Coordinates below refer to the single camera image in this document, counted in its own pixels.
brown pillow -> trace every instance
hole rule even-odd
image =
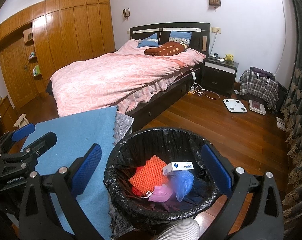
[[[150,56],[160,56],[160,57],[173,56],[181,52],[184,52],[186,49],[187,46],[185,44],[169,41],[163,44],[161,47],[146,49],[144,51],[144,54]]]

wooden floor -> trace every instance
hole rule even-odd
[[[271,171],[283,199],[288,177],[285,132],[277,128],[275,116],[250,111],[246,101],[242,102],[248,109],[247,113],[230,113],[223,103],[224,98],[221,96],[219,100],[212,100],[196,94],[185,95],[145,128],[181,127],[202,135],[234,166],[241,166],[248,173],[256,175]],[[25,113],[27,119],[35,124],[58,117],[56,102],[51,96],[35,98],[19,113]],[[239,229],[250,200],[251,196],[248,195],[232,232]],[[220,197],[210,209],[196,217],[201,232],[214,220],[225,201],[225,196]]]

person's leg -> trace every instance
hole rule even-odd
[[[200,226],[193,218],[172,222],[154,240],[198,240]]]

curtain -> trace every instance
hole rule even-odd
[[[295,168],[289,173],[288,184],[294,185],[282,204],[289,207],[284,211],[285,235],[296,226],[302,216],[302,3],[293,0],[297,22],[297,54],[295,69],[286,101],[281,112],[284,114],[289,145],[288,155],[292,158]]]

bed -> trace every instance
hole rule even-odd
[[[171,31],[192,32],[189,48],[171,57],[144,54],[139,39],[157,33],[159,45]],[[117,52],[74,62],[55,72],[47,87],[57,102],[59,116],[117,105],[133,117],[138,130],[181,98],[193,80],[202,80],[202,62],[209,53],[210,24],[162,23],[130,28],[130,40]]]

